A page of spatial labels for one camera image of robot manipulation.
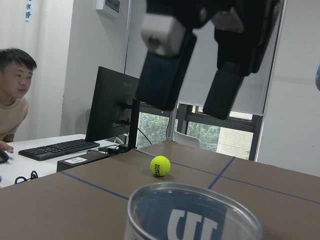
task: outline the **robotic arm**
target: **robotic arm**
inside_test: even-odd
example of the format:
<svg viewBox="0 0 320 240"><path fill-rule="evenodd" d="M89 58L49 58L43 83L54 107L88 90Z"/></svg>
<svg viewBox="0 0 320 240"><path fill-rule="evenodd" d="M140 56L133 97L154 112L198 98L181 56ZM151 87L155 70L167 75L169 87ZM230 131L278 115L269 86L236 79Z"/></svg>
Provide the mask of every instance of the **robotic arm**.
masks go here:
<svg viewBox="0 0 320 240"><path fill-rule="evenodd" d="M218 43L217 72L203 112L226 119L245 76L263 60L282 0L147 0L141 35L148 53L136 97L174 109L197 37L209 20Z"/></svg>

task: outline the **roller blind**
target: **roller blind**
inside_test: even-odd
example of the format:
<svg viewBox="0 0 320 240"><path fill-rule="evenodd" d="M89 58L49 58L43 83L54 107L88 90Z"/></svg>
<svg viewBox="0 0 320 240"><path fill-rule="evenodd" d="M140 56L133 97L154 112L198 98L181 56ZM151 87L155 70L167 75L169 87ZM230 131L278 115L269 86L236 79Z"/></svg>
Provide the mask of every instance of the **roller blind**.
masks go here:
<svg viewBox="0 0 320 240"><path fill-rule="evenodd" d="M132 3L125 73L136 78L141 75L148 51L140 34L145 11L145 0L135 0ZM259 72L252 73L244 78L232 111L263 115L277 31L278 28L275 27ZM197 41L184 77L178 102L203 106L217 71L218 44L214 39L214 25L211 21L193 32L197 36Z"/></svg>

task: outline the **black hair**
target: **black hair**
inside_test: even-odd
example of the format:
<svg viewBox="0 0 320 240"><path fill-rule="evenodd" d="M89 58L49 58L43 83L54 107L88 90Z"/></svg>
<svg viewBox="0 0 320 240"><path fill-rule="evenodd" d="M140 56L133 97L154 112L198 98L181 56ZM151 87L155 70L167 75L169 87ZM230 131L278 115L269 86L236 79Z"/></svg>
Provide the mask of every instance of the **black hair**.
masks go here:
<svg viewBox="0 0 320 240"><path fill-rule="evenodd" d="M35 60L25 51L18 48L0 49L0 71L3 72L12 62L25 65L30 70L37 68Z"/></svg>

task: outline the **can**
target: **can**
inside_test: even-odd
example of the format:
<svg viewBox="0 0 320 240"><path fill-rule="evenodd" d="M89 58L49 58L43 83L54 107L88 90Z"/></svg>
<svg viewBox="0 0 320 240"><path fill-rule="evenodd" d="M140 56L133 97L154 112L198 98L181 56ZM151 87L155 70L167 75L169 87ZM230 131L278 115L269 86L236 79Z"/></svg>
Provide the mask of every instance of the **can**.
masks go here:
<svg viewBox="0 0 320 240"><path fill-rule="evenodd" d="M209 189L159 182L129 198L124 240L263 239L263 227L252 212Z"/></svg>

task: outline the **boy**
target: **boy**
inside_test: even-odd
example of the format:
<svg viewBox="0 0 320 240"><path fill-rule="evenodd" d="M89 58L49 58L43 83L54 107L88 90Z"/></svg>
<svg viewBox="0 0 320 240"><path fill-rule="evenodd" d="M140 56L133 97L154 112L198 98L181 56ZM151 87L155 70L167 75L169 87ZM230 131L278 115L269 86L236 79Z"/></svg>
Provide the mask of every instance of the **boy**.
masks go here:
<svg viewBox="0 0 320 240"><path fill-rule="evenodd" d="M20 123L28 113L24 97L31 85L35 60L17 48L0 49L0 151L13 153L7 143L14 140Z"/></svg>

